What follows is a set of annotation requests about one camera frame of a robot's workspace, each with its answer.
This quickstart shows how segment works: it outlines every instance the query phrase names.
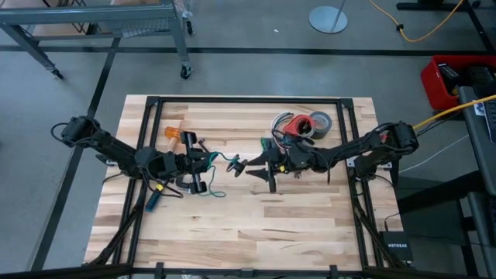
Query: red case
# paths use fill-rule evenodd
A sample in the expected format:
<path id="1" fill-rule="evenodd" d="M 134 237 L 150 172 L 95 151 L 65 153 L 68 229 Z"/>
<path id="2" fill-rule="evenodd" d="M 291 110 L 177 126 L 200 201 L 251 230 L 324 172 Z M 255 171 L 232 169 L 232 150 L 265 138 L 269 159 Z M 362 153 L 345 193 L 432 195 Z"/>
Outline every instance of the red case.
<path id="1" fill-rule="evenodd" d="M 496 68 L 496 56 L 436 55 L 432 57 L 427 67 L 422 70 L 420 77 L 431 107 L 444 111 L 458 105 L 458 96 L 452 96 L 446 90 L 443 77 L 437 67 L 441 63 L 446 63 L 458 74 L 462 74 L 462 71 L 471 64 L 486 64 Z"/>

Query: electrical tape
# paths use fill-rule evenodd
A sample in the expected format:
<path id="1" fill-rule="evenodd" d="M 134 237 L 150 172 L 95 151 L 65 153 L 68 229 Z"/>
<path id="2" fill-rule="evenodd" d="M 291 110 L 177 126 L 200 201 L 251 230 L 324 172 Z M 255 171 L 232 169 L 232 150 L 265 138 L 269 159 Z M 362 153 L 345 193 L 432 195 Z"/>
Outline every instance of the electrical tape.
<path id="1" fill-rule="evenodd" d="M 325 112 L 312 112 L 310 115 L 315 122 L 315 131 L 311 138 L 313 140 L 323 139 L 327 133 L 331 130 L 332 120 L 329 115 Z"/>

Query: metal shelf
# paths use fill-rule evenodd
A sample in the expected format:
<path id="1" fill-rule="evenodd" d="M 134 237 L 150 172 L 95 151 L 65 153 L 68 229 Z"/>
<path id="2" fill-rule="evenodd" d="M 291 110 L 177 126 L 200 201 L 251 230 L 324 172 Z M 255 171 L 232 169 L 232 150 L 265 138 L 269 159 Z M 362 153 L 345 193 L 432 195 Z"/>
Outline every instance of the metal shelf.
<path id="1" fill-rule="evenodd" d="M 50 6 L 51 2 L 55 0 L 42 3 Z M 32 25 L 36 26 L 33 31 L 23 28 Z M 172 0 L 161 0 L 156 5 L 101 6 L 86 6 L 84 0 L 58 0 L 57 7 L 0 9 L 0 28 L 59 77 L 55 64 L 38 46 L 39 41 L 172 36 L 181 58 L 181 77 L 187 79 L 191 65 L 183 26 L 188 27 L 189 34 L 193 33 L 191 22 L 177 15 Z"/>

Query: screwdriver handle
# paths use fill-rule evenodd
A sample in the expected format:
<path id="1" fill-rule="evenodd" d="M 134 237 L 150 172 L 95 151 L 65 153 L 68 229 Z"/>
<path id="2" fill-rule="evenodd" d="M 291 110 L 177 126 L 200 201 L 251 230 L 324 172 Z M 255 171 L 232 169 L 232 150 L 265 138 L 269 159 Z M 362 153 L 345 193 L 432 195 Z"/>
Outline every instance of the screwdriver handle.
<path id="1" fill-rule="evenodd" d="M 160 199 L 160 193 L 164 190 L 164 186 L 162 186 L 161 184 L 157 184 L 157 187 L 155 188 L 155 190 L 153 190 L 153 193 L 152 195 L 150 196 L 150 198 L 148 199 L 148 202 L 145 206 L 145 210 L 147 212 L 152 212 L 153 209 L 155 208 L 155 205 L 157 205 L 159 199 Z"/>

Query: caster wheel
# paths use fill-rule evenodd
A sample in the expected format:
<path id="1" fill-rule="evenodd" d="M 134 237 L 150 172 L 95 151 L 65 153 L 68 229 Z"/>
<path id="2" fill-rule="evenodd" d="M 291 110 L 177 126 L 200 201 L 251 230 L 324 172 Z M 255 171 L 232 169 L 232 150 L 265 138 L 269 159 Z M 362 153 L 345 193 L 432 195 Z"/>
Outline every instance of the caster wheel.
<path id="1" fill-rule="evenodd" d="M 64 76 L 58 70 L 53 70 L 52 71 L 52 74 L 54 75 L 54 77 L 57 77 L 57 78 L 59 78 L 61 80 L 64 79 Z"/>
<path id="2" fill-rule="evenodd" d="M 189 78 L 190 75 L 191 75 L 191 67 L 183 66 L 181 68 L 181 78 L 186 80 Z"/>
<path id="3" fill-rule="evenodd" d="M 193 35 L 193 25 L 189 20 L 186 22 L 186 30 L 188 31 L 189 35 Z"/>

